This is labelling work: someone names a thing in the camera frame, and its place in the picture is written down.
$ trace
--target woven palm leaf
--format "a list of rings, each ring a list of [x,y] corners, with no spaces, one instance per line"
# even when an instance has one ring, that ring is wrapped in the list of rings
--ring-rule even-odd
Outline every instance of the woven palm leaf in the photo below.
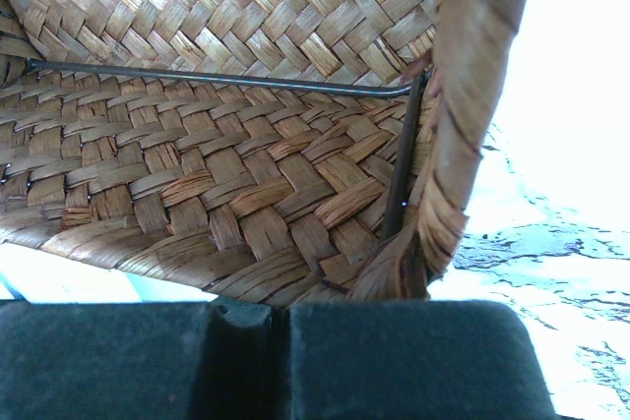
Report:
[[[524,1],[440,0],[432,81],[444,92],[422,102],[406,226],[385,244],[404,97],[58,72],[0,91],[0,235],[279,307],[426,297],[463,236]],[[435,3],[8,0],[0,74],[14,82],[36,50],[50,60],[389,84],[431,47]]]
[[[46,59],[388,84],[431,43],[435,0],[11,0]]]

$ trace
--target metal wire frame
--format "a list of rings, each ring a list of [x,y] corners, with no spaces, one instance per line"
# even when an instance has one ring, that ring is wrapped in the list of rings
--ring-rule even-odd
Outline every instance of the metal wire frame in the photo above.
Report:
[[[73,73],[102,74],[133,78],[170,79],[203,83],[227,84],[232,86],[254,87],[265,89],[297,90],[303,92],[331,93],[354,97],[394,98],[409,94],[407,113],[401,133],[394,175],[390,185],[385,215],[381,229],[380,241],[386,241],[398,233],[403,225],[403,208],[409,189],[410,168],[413,161],[415,136],[424,89],[430,77],[427,71],[416,78],[411,85],[397,88],[373,88],[366,86],[350,86],[345,84],[314,83],[310,81],[293,81],[286,79],[255,78],[250,76],[229,76],[223,74],[194,73],[169,71],[161,69],[127,68],[122,66],[103,66],[82,63],[63,63],[27,59],[26,73],[34,71],[70,71]]]
[[[410,86],[397,88],[372,88],[368,86],[350,86],[345,84],[314,83],[311,81],[292,81],[289,79],[254,78],[251,76],[230,76],[225,74],[193,73],[185,71],[170,71],[165,69],[127,68],[124,66],[102,66],[82,63],[60,63],[27,60],[28,71],[72,71],[75,73],[106,74],[112,76],[126,76],[131,78],[172,79],[181,81],[195,81],[201,83],[230,84],[250,88],[298,90],[303,92],[333,93],[354,97],[394,98],[410,92]]]

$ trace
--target white surface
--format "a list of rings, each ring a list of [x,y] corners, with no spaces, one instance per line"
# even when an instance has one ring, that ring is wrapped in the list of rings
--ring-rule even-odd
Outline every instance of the white surface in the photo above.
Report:
[[[217,297],[194,287],[102,270],[11,244],[0,245],[0,274],[32,303],[183,302]],[[0,285],[0,299],[3,288]]]
[[[12,300],[13,295],[11,292],[2,284],[0,284],[0,300]]]
[[[527,184],[630,228],[630,0],[528,0],[495,122]]]

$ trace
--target basket wall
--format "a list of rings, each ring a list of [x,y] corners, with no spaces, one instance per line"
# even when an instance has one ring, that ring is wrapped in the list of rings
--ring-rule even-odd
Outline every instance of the basket wall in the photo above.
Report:
[[[341,298],[376,246],[405,108],[29,76],[0,91],[0,237],[251,302]]]
[[[432,42],[435,0],[10,0],[49,60],[366,86]]]

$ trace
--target metal wire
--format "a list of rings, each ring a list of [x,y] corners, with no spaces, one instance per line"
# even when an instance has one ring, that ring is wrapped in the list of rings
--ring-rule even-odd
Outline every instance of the metal wire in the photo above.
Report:
[[[422,77],[415,79],[411,84],[411,95],[409,96],[407,112],[405,113],[405,123],[403,124],[403,132],[401,133],[401,144],[396,155],[394,175],[392,176],[390,193],[387,198],[385,215],[383,216],[383,224],[381,226],[381,242],[394,236],[403,226],[403,202],[408,192],[422,95],[424,94],[429,76],[430,72],[427,72]]]
[[[96,64],[62,63],[28,59],[30,71],[72,71],[75,73],[107,74],[131,78],[173,79],[203,83],[230,84],[250,88],[299,90],[303,92],[331,93],[353,97],[394,98],[407,95],[411,86],[397,88],[371,88],[367,86],[350,86],[345,84],[314,83],[310,81],[293,81],[289,79],[254,78],[249,76],[230,76],[225,74],[192,73],[184,71],[168,71],[164,69],[126,68],[123,66],[102,66]]]
[[[41,61],[37,59],[27,60],[27,70],[43,71],[71,71],[75,73],[105,74],[112,76],[124,76],[132,78],[171,79],[181,81],[194,81],[204,83],[230,84],[233,86],[246,86],[266,89],[299,90],[304,92],[331,93],[336,95],[348,95],[355,97],[393,98],[401,95],[409,96],[407,113],[401,144],[394,167],[394,176],[390,186],[390,194],[383,218],[381,241],[391,238],[401,230],[403,221],[403,202],[407,195],[410,178],[411,162],[417,121],[420,113],[422,94],[428,83],[430,71],[421,78],[417,78],[411,85],[398,88],[371,88],[365,86],[349,86],[343,84],[314,83],[310,81],[292,81],[285,79],[254,78],[248,76],[229,76],[223,74],[193,73],[182,71],[169,71],[162,69],[127,68],[122,66],[103,66],[82,63],[64,63],[53,61]]]

